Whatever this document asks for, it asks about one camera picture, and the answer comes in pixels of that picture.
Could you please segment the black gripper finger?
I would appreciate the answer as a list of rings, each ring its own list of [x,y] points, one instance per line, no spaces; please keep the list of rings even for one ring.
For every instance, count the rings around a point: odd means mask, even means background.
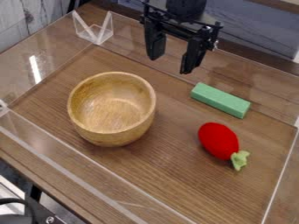
[[[190,74],[195,67],[198,67],[204,58],[207,49],[204,40],[199,37],[194,37],[188,41],[187,52],[182,56],[180,74]]]
[[[164,55],[166,34],[162,26],[152,20],[144,21],[144,42],[148,58],[158,60]]]

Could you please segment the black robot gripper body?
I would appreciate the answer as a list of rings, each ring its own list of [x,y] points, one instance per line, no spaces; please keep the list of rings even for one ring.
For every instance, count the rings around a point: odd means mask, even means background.
[[[140,0],[144,18],[163,24],[172,35],[180,39],[199,35],[214,50],[219,43],[223,23],[206,12],[208,0]]]

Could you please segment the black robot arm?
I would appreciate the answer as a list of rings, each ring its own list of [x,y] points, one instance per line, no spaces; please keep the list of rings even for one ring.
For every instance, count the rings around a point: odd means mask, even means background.
[[[187,51],[182,56],[180,74],[190,74],[202,64],[206,52],[212,51],[219,43],[223,23],[204,12],[207,0],[140,1],[148,58],[158,60],[164,55],[168,35],[184,40]]]

